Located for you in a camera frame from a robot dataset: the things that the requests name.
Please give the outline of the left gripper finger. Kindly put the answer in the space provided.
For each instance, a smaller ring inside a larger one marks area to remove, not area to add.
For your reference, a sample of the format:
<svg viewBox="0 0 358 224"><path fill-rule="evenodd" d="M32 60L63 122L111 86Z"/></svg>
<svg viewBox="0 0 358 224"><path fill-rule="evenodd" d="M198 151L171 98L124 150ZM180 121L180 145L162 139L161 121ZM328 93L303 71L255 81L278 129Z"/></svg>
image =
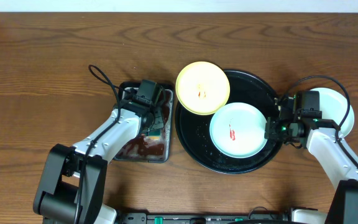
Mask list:
<svg viewBox="0 0 358 224"><path fill-rule="evenodd" d="M162 105L162 118L164 123L168 121L169 114L170 114L170 91L165 90L165 101Z"/></svg>
<svg viewBox="0 0 358 224"><path fill-rule="evenodd" d="M151 131L155 131L158 129L162 129L164 127L163 123L163 113L161 108L156 108L154 110L154 122L153 125L150 127Z"/></svg>

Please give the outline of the pale green plate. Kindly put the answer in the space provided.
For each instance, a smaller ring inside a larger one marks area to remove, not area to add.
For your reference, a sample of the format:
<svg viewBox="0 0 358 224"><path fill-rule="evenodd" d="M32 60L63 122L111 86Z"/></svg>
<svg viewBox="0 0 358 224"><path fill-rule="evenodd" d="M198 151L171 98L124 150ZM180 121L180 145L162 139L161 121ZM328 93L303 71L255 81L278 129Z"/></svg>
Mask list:
<svg viewBox="0 0 358 224"><path fill-rule="evenodd" d="M256 107L247 103L230 103L213 115L209 133L221 153L243 159L256 155L266 145L266 122Z"/></svg>
<svg viewBox="0 0 358 224"><path fill-rule="evenodd" d="M330 88L313 88L311 91L319 92L319 108L322 111L322 118L334 120L339 125L347 110L346 98ZM349 114L341 126L341 133L344 137L352 131L354 122L354 110L350 106Z"/></svg>

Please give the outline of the green yellow sponge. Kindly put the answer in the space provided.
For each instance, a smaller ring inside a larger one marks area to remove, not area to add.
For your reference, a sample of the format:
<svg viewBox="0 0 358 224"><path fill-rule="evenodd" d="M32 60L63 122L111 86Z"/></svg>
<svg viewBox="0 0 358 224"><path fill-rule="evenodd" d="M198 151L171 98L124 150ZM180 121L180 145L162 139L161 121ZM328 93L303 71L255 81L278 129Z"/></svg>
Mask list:
<svg viewBox="0 0 358 224"><path fill-rule="evenodd" d="M160 139L161 130L158 129L158 130L150 131L148 137L150 139Z"/></svg>

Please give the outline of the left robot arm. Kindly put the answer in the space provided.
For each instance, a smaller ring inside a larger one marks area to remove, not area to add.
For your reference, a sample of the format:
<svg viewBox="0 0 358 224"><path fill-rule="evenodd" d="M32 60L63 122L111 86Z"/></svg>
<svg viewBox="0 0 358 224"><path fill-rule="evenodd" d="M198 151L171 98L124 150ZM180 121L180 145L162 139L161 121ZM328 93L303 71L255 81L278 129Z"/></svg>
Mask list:
<svg viewBox="0 0 358 224"><path fill-rule="evenodd" d="M162 129L162 108L171 90L141 90L117 101L110 117L84 140L51 148L33 211L57 223L114 223L117 211L103 204L108 164L125 144Z"/></svg>

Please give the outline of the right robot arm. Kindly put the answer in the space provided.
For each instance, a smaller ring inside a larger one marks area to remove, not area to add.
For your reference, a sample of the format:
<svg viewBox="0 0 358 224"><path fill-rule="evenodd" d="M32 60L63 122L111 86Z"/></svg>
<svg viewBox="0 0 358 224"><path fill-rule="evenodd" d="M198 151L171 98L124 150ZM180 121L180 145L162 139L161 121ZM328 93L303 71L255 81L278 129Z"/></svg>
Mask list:
<svg viewBox="0 0 358 224"><path fill-rule="evenodd" d="M341 131L351 111L349 97L301 91L275 104L279 115L268 118L265 137L307 149L335 188L328 213L294 208L287 222L358 223L358 156Z"/></svg>

